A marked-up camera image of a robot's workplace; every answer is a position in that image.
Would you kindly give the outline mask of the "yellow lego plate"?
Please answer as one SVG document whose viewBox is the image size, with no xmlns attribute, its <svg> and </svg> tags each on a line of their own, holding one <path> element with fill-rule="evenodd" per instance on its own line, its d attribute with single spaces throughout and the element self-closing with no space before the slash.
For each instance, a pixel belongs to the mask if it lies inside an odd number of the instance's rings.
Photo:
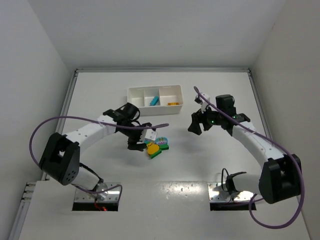
<svg viewBox="0 0 320 240">
<path fill-rule="evenodd" d="M 178 106 L 179 102 L 168 102 L 167 106 Z"/>
</svg>

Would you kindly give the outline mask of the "teal 2x4 lego brick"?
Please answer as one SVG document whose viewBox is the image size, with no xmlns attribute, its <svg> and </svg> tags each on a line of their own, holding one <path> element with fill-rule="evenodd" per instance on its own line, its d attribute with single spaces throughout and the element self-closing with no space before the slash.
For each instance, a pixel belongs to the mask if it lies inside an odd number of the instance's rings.
<svg viewBox="0 0 320 240">
<path fill-rule="evenodd" d="M 155 96 L 149 103 L 149 106 L 153 107 L 153 106 L 157 106 L 160 104 L 160 97 L 159 96 Z"/>
</svg>

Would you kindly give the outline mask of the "green lego plate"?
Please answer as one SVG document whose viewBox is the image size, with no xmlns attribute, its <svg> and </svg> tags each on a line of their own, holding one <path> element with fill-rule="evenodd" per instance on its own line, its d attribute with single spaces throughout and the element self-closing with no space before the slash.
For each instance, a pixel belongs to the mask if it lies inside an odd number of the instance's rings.
<svg viewBox="0 0 320 240">
<path fill-rule="evenodd" d="M 161 154 L 161 153 L 162 153 L 162 150 L 161 150 L 161 149 L 158 149 L 158 150 L 155 151 L 154 153 L 150 154 L 149 157 L 150 157 L 151 159 L 153 159 L 153 158 L 157 157 L 157 156 L 158 156 L 159 154 Z"/>
</svg>

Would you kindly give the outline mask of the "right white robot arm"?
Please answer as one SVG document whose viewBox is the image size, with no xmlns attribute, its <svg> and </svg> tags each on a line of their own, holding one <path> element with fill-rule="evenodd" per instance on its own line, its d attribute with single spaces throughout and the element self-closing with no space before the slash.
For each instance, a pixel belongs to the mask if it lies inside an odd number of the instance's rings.
<svg viewBox="0 0 320 240">
<path fill-rule="evenodd" d="M 300 159 L 295 154 L 280 151 L 273 143 L 258 136 L 251 120 L 244 113 L 237 113 L 232 95 L 217 96 L 217 110 L 209 105 L 207 94 L 200 93 L 194 100 L 201 107 L 191 115 L 189 132 L 199 136 L 212 126 L 220 126 L 239 141 L 261 166 L 260 175 L 250 175 L 245 171 L 228 175 L 222 185 L 226 192 L 231 195 L 249 191 L 262 196 L 269 204 L 301 194 Z"/>
</svg>

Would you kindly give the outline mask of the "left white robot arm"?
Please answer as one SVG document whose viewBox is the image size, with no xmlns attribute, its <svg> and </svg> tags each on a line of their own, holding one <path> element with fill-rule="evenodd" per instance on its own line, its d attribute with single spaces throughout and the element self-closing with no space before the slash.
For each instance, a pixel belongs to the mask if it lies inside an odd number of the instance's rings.
<svg viewBox="0 0 320 240">
<path fill-rule="evenodd" d="M 127 136 L 129 150 L 143 151 L 147 147 L 146 142 L 154 141 L 157 133 L 149 122 L 134 125 L 139 116 L 139 109 L 126 103 L 116 110 L 105 111 L 96 120 L 75 131 L 52 134 L 39 161 L 40 169 L 63 186 L 72 184 L 84 191 L 96 191 L 103 179 L 80 162 L 81 154 L 115 133 Z"/>
</svg>

